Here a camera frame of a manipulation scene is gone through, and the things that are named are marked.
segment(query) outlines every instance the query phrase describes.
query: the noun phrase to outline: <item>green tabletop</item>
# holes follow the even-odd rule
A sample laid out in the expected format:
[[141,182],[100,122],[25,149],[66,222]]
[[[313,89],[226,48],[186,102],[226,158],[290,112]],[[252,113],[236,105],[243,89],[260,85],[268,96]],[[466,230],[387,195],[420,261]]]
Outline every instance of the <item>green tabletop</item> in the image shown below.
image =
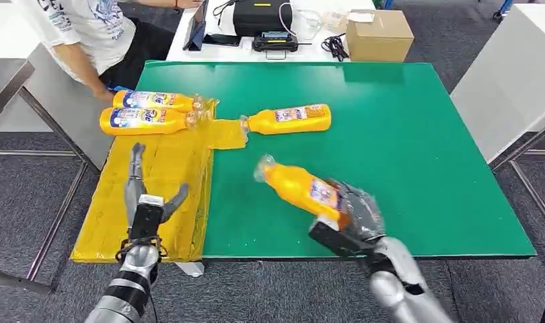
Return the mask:
[[218,98],[218,118],[332,110],[325,132],[252,133],[215,152],[205,258],[333,256],[308,237],[312,214],[253,179],[265,153],[373,194],[415,256],[536,254],[430,64],[150,62],[138,88]]

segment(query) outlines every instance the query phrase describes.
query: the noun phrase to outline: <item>metal table leg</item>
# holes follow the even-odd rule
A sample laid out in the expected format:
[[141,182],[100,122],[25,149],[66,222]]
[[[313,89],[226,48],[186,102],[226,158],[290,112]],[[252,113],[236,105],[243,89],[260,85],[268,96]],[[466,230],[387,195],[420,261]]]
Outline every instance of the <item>metal table leg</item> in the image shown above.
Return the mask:
[[78,169],[78,173],[75,176],[75,179],[71,183],[71,187],[69,187],[69,191],[67,192],[67,196],[63,199],[63,203],[61,204],[61,207],[59,208],[59,212],[54,217],[54,220],[52,222],[52,225],[50,226],[50,229],[48,230],[46,237],[43,240],[43,243],[41,247],[39,248],[39,251],[37,253],[37,256],[35,257],[35,260],[33,260],[33,263],[31,264],[31,268],[29,269],[29,272],[27,274],[27,279],[30,281],[34,281],[40,266],[42,264],[42,261],[46,257],[46,254],[48,253],[48,249],[50,248],[50,245],[52,244],[52,241],[54,240],[55,236],[57,235],[57,231],[59,230],[59,226],[63,222],[63,218],[65,217],[65,213],[67,212],[67,209],[69,208],[69,205],[71,204],[71,201],[73,200],[73,196],[80,184],[80,181],[82,179],[82,176],[84,175],[84,172],[86,171],[86,167],[88,167],[88,164],[83,162],[80,165],[80,168]]
[[0,150],[0,156],[77,157],[72,151]]
[[100,174],[100,171],[94,165],[92,160],[86,154],[80,147],[77,146],[77,144],[67,135],[65,130],[50,116],[50,114],[43,108],[41,103],[29,92],[28,89],[26,89],[24,86],[19,89],[19,95],[33,110],[41,117],[41,119],[51,128],[54,133],[56,133],[62,140],[64,140],[68,146],[74,151],[74,153],[82,159],[83,162],[88,164],[88,168],[95,173]]
[[28,291],[34,291],[35,293],[46,295],[50,293],[50,286],[30,281],[29,279],[19,278],[5,274],[0,271],[0,283],[4,285],[19,287]]
[[545,128],[542,129],[540,132],[536,133],[532,138],[528,139],[528,141],[526,141],[520,147],[518,147],[513,152],[511,152],[508,156],[506,156],[499,163],[492,166],[493,171],[500,168],[502,165],[504,165],[504,163],[506,163],[506,162],[508,162],[510,160],[515,160],[516,158],[520,157],[528,149],[532,148],[535,144],[539,143],[544,138],[545,138]]
[[522,144],[520,147],[512,151],[507,157],[496,163],[495,165],[491,164],[492,171],[496,171],[499,169],[502,165],[509,162],[510,166],[514,169],[516,174],[518,175],[518,178],[522,181],[522,184],[526,187],[528,190],[528,193],[536,203],[536,206],[538,206],[540,212],[542,212],[544,218],[545,218],[545,204],[538,192],[536,192],[536,189],[532,186],[532,183],[530,183],[530,180],[528,180],[528,177],[518,163],[515,161],[518,157],[522,155],[545,155],[545,149],[531,149],[535,144],[539,143],[541,140],[545,138],[545,128],[542,129],[540,132],[536,133],[532,138],[528,139],[524,144]]
[[532,198],[534,199],[534,202],[536,203],[536,205],[542,212],[543,216],[545,217],[544,201],[542,200],[542,198],[540,198],[540,195],[538,195],[538,192],[536,192],[536,190],[532,186],[532,183],[530,183],[530,181],[528,180],[528,177],[526,177],[526,174],[524,174],[524,172],[522,171],[522,168],[520,168],[520,166],[516,163],[516,161],[511,160],[509,163],[510,163],[510,166],[512,166],[512,168],[518,175],[518,178],[520,178],[520,180],[522,181],[522,184],[524,184],[524,186],[530,193],[530,196],[532,196]]
[[100,171],[92,163],[90,158],[84,154],[82,149],[74,143],[74,141],[68,136],[64,129],[52,118],[52,116],[44,109],[41,103],[26,89],[24,86],[18,91],[18,94],[29,104],[29,106],[39,115],[39,117],[60,137],[62,138],[72,151],[34,151],[34,150],[0,150],[0,155],[13,155],[13,156],[44,156],[44,157],[74,157],[77,156],[82,161],[78,172],[72,181],[67,195],[64,197],[61,207],[57,212],[57,215],[54,217],[54,220],[50,226],[49,231],[47,232],[45,239],[39,248],[39,251],[31,264],[31,267],[27,273],[27,277],[20,278],[12,275],[8,275],[0,271],[0,283],[5,285],[11,285],[15,287],[21,287],[29,291],[34,291],[36,293],[47,294],[51,292],[51,288],[48,285],[35,282],[36,275],[44,261],[50,245],[54,240],[59,227],[65,217],[65,214],[71,204],[73,196],[80,185],[82,176],[87,168],[90,168],[93,173],[99,174]]

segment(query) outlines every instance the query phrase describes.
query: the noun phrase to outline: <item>tablet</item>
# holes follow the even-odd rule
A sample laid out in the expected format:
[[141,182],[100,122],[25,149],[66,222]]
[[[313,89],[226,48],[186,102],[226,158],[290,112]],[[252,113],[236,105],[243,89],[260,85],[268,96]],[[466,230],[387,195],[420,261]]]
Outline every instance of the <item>tablet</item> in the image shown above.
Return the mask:
[[189,49],[197,33],[199,33],[199,31],[202,30],[203,26],[205,25],[206,12],[207,12],[207,0],[204,0],[203,3],[201,3],[201,5],[199,6],[199,8],[197,8],[197,11],[195,11],[195,14],[191,18],[191,20],[189,21],[183,50]]

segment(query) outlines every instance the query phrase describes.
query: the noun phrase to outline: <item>cardboard box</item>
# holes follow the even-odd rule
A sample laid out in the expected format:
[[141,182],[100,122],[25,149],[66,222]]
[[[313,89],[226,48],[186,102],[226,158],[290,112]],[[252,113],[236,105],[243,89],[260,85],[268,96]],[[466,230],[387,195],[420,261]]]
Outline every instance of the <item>cardboard box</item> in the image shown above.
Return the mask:
[[402,62],[413,42],[403,12],[375,10],[372,22],[348,22],[350,60]]

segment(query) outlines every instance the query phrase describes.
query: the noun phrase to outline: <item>cable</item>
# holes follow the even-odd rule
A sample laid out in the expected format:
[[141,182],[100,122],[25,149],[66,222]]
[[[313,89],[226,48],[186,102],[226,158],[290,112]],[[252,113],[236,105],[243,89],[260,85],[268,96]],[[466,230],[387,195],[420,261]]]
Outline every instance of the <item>cable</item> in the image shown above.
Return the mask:
[[[310,26],[314,26],[316,25],[317,29],[316,31],[314,32],[314,34],[312,35],[312,37],[310,38],[304,38],[302,36],[298,36],[295,32],[291,31],[287,25],[285,24],[285,21],[283,20],[283,7],[285,5],[290,5],[292,10],[294,12],[297,12],[300,16],[302,16]],[[315,15],[318,16],[318,20],[316,20],[316,23],[315,24],[312,24],[312,22],[314,22],[314,20],[312,19],[309,19],[309,18],[306,18],[301,12],[310,12],[310,13],[313,13]],[[318,34],[318,32],[322,29],[322,17],[320,17],[320,14],[314,10],[307,10],[307,9],[294,9],[294,7],[292,6],[292,3],[290,2],[285,2],[285,3],[282,3],[279,7],[279,19],[281,21],[281,25],[283,25],[284,29],[292,36],[296,37],[296,38],[301,38],[301,39],[304,39],[304,40],[313,40],[314,37],[316,37],[316,35]]]
[[225,2],[224,4],[219,5],[215,7],[215,9],[213,9],[213,17],[219,16],[219,21],[217,22],[218,26],[221,25],[221,16],[223,15],[223,10],[227,9],[227,7],[231,7],[232,5],[240,1],[243,1],[243,0],[229,0]]
[[346,50],[344,49],[342,38],[340,38],[344,36],[345,34],[346,33],[339,34],[337,36],[328,37],[322,42],[322,45],[321,45],[322,49],[324,49],[327,52],[330,52],[332,54],[332,57],[337,58],[338,61],[340,62],[343,62],[344,59],[347,59],[350,57],[348,53],[346,52]]
[[151,298],[151,293],[149,294],[149,301],[151,302],[151,308],[153,309],[153,317],[155,319],[155,323],[157,323],[157,312],[155,311],[155,304],[153,303],[153,298]]

